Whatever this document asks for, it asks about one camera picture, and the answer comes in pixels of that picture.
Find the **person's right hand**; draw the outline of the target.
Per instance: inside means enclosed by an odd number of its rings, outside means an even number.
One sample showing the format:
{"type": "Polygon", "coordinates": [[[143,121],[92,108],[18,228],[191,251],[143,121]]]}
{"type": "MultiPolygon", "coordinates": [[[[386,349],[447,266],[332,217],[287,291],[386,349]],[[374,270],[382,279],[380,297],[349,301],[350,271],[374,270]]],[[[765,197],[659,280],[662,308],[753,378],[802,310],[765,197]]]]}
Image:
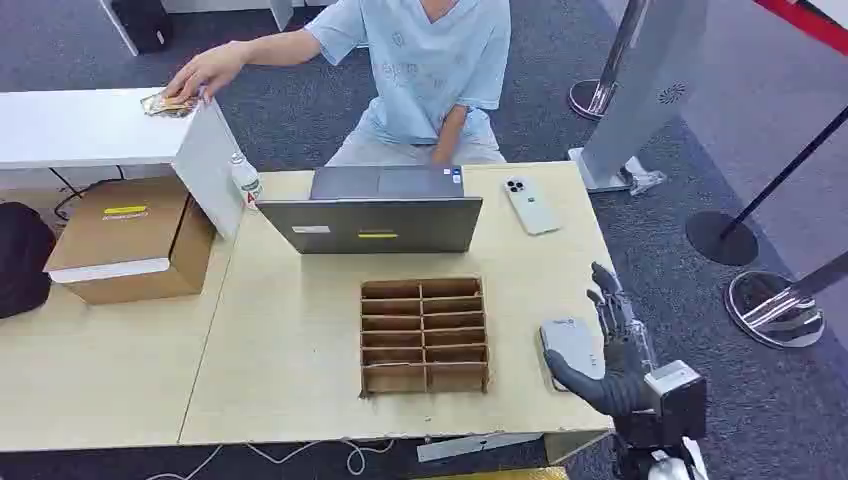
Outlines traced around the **person's right hand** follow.
{"type": "Polygon", "coordinates": [[[196,55],[168,83],[163,97],[178,103],[190,97],[210,101],[241,72],[250,52],[247,42],[232,41],[196,55]]]}

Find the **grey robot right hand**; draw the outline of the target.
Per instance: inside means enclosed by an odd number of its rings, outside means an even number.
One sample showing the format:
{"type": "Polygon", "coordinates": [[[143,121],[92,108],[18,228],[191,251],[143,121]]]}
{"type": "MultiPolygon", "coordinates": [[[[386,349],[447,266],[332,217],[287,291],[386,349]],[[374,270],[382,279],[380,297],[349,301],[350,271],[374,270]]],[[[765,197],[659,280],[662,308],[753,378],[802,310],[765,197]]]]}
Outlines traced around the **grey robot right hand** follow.
{"type": "Polygon", "coordinates": [[[648,410],[644,377],[656,367],[656,357],[643,322],[616,275],[591,263],[599,292],[586,291],[595,306],[603,335],[601,357],[586,324],[554,320],[540,327],[542,355],[555,385],[587,402],[601,414],[628,416],[648,410]]]}

